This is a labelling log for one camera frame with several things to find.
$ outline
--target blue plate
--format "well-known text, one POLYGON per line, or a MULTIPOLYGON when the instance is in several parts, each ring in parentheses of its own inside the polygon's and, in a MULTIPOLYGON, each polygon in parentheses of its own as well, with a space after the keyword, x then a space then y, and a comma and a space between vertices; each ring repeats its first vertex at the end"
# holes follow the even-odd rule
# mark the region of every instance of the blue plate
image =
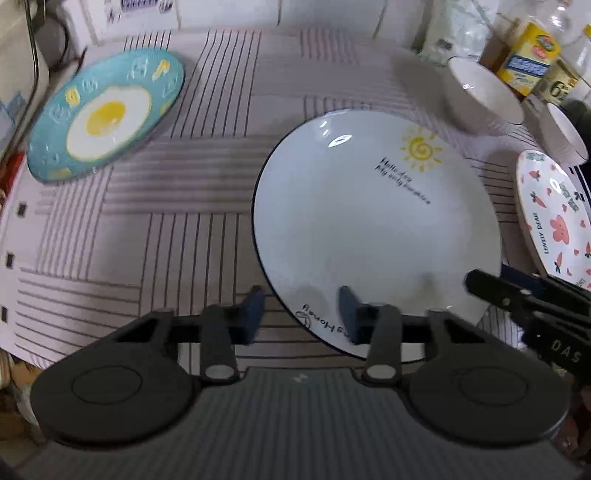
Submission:
POLYGON ((170 109, 181 61, 162 50, 121 53, 82 70, 47 102, 27 160, 39 181, 74 179, 116 160, 170 109))

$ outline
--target fried egg design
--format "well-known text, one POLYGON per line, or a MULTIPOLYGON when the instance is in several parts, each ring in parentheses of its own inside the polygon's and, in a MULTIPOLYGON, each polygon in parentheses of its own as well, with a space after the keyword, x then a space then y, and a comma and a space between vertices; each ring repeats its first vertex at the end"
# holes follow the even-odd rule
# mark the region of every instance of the fried egg design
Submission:
POLYGON ((66 138, 71 157, 95 161, 128 143, 150 113, 150 93, 142 87, 110 87, 82 107, 66 138))

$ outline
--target plate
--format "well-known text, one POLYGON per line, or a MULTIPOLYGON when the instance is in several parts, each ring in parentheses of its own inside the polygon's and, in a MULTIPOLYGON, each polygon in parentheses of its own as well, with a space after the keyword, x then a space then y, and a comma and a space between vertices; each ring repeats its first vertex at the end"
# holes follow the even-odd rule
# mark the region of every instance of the plate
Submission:
MULTIPOLYGON (((285 137, 255 188, 256 251, 284 306, 329 345, 364 358, 337 308, 348 285, 363 302, 423 315, 447 308, 476 324, 487 304, 463 279, 498 275, 495 211, 467 160, 425 128, 381 112, 343 110, 285 137)), ((402 360, 424 356, 405 343, 402 360)))
POLYGON ((519 222, 537 267, 591 288, 591 226, 568 175, 548 155, 525 150, 516 178, 519 222))
POLYGON ((115 55, 82 70, 47 102, 27 150, 42 182, 83 176, 117 159, 170 109, 184 82, 162 50, 115 55))

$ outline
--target sun design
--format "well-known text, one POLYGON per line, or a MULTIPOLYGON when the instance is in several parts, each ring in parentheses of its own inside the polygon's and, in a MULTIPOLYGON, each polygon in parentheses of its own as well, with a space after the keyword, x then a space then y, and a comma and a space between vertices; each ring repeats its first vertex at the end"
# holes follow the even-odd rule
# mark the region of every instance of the sun design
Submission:
POLYGON ((440 152, 441 147, 435 147, 432 140, 437 137, 429 130, 423 127, 409 127, 407 134, 402 138, 407 142, 406 147, 401 147, 400 150, 407 152, 407 156, 403 158, 404 161, 411 161, 410 167, 418 166, 418 170, 423 172, 425 168, 431 170, 435 163, 441 163, 441 159, 437 158, 437 152, 440 152))

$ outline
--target tablecloth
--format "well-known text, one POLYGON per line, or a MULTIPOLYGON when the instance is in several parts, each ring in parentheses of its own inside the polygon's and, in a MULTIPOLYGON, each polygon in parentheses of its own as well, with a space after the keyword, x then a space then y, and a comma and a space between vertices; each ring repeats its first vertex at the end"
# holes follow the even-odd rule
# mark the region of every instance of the tablecloth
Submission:
MULTIPOLYGON (((505 260, 533 271, 519 229, 513 170, 539 148, 525 126, 473 137, 447 117, 441 76, 409 51, 341 31, 189 30, 91 48, 85 64, 136 48, 164 48, 186 67, 181 95, 149 140, 96 174, 44 186, 23 165, 0 223, 0 347, 47 368, 160 307, 195 314, 267 295, 255 342, 235 346, 241 371, 354 367, 302 328, 273 296, 256 259, 251 199, 275 144, 298 124, 341 108, 393 112, 454 146, 494 204, 505 260)), ((574 171, 573 179, 578 181, 574 171)), ((500 310, 480 323, 515 347, 500 310)), ((199 371, 199 345, 180 364, 199 371)))

